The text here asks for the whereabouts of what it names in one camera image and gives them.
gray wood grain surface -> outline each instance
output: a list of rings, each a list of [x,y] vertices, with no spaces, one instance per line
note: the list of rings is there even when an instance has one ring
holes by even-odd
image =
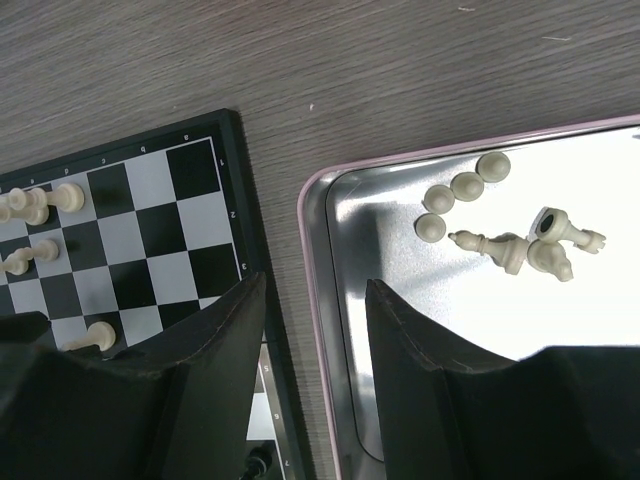
[[[221,107],[244,126],[318,478],[296,199],[322,167],[640,112],[640,0],[0,2],[0,170]]]

chess piece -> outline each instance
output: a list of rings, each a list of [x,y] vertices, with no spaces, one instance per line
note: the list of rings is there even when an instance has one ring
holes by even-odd
[[[463,250],[489,255],[493,258],[493,262],[504,268],[509,275],[517,275],[520,272],[529,249],[527,240],[512,233],[489,240],[484,235],[475,235],[462,230],[450,233],[449,238]]]
[[[63,183],[52,192],[45,192],[39,187],[26,191],[14,188],[7,197],[9,205],[14,210],[23,210],[27,207],[45,208],[47,205],[53,205],[63,212],[72,213],[77,212],[84,205],[84,192],[75,183]]]
[[[89,326],[87,334],[78,340],[65,343],[61,350],[78,350],[90,345],[97,345],[101,352],[109,350],[116,343],[116,332],[107,322],[96,322]]]
[[[472,202],[484,192],[484,181],[475,172],[459,173],[451,181],[451,190],[458,200]]]
[[[17,249],[12,255],[19,260],[33,260],[38,258],[43,262],[51,262],[58,258],[58,246],[53,240],[41,240],[35,247],[24,247]]]
[[[527,260],[536,270],[550,273],[561,282],[568,282],[573,278],[571,262],[564,247],[558,242],[544,243],[536,240],[529,247]]]
[[[22,275],[27,270],[29,270],[29,262],[17,258],[14,254],[9,255],[4,262],[0,263],[0,272]]]
[[[424,194],[422,204],[429,212],[443,215],[453,208],[456,197],[446,185],[433,185]]]
[[[578,230],[564,210],[548,208],[536,226],[536,236],[544,243],[569,240],[585,252],[596,254],[604,248],[607,237],[591,230]]]
[[[49,209],[28,207],[23,210],[14,210],[8,205],[0,204],[0,223],[7,223],[12,218],[24,220],[29,225],[42,225],[49,219]]]
[[[501,182],[511,171],[511,160],[502,152],[489,152],[478,160],[476,172],[487,183]]]
[[[415,229],[421,240],[427,243],[435,243],[442,240],[447,231],[447,225],[440,215],[427,213],[418,218]]]

tray rim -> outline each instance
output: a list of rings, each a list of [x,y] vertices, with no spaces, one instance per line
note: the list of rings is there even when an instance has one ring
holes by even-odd
[[[552,138],[575,136],[585,133],[593,133],[602,130],[609,130],[614,128],[625,128],[640,125],[640,114],[627,115],[622,117],[614,117],[604,120],[596,120],[584,123],[570,124],[558,127],[552,127],[547,129],[532,130],[528,132],[515,133],[511,135],[504,135],[498,137],[487,138],[483,140],[472,140],[468,142],[456,143],[453,145],[444,145],[433,148],[427,148],[422,150],[416,150],[412,152],[405,152],[395,155],[387,155],[382,157],[375,157],[365,160],[358,160],[339,164],[331,167],[327,167],[319,170],[313,174],[303,185],[297,201],[297,216],[300,240],[302,244],[302,255],[304,259],[305,278],[307,281],[307,293],[309,296],[309,303],[311,306],[311,320],[313,324],[313,333],[316,344],[316,355],[318,358],[318,364],[320,369],[320,379],[322,385],[322,394],[325,404],[325,414],[327,415],[328,427],[329,427],[329,439],[331,443],[331,452],[333,455],[334,468],[336,478],[342,480],[342,469],[339,462],[340,452],[338,449],[337,428],[335,410],[333,405],[333,396],[331,393],[331,385],[329,379],[329,371],[327,365],[327,355],[325,349],[323,326],[319,314],[319,303],[317,295],[316,285],[316,269],[313,262],[313,240],[309,234],[308,222],[306,218],[306,209],[310,196],[313,193],[315,187],[319,183],[324,183],[324,188],[321,190],[323,200],[326,200],[326,194],[328,193],[331,185],[342,175],[364,168],[382,167],[393,164],[409,163],[417,160],[428,160],[434,157],[440,157],[444,155],[460,154],[465,152],[471,152],[475,150],[481,150],[486,148],[493,148],[498,146],[507,146],[524,143],[526,141],[541,141],[549,140]]]

wooden table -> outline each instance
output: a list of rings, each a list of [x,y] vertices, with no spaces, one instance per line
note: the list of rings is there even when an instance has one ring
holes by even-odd
[[[318,478],[297,231],[322,167],[640,112],[639,0],[0,3],[1,171],[222,107],[244,118]]]

chessboard border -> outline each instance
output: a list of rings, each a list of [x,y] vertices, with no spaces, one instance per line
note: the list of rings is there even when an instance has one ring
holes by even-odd
[[[279,437],[283,460],[291,459],[291,463],[287,465],[291,470],[287,469],[285,475],[287,480],[314,478],[302,404],[271,267],[249,151],[238,112],[229,109],[217,110],[0,174],[0,194],[7,193],[12,187],[29,188],[74,173],[106,167],[136,156],[179,147],[182,143],[192,143],[208,137],[212,138],[216,160],[219,162],[221,189],[227,209],[237,212],[235,217],[229,218],[229,223],[242,277],[251,271],[267,274],[265,338],[270,362],[261,367],[265,375],[267,396],[279,404],[279,409],[272,406],[272,420],[276,436]],[[219,145],[222,145],[223,152],[216,148]],[[68,170],[76,163],[82,165],[82,168],[78,171]],[[274,387],[271,395],[268,391],[270,386]]]

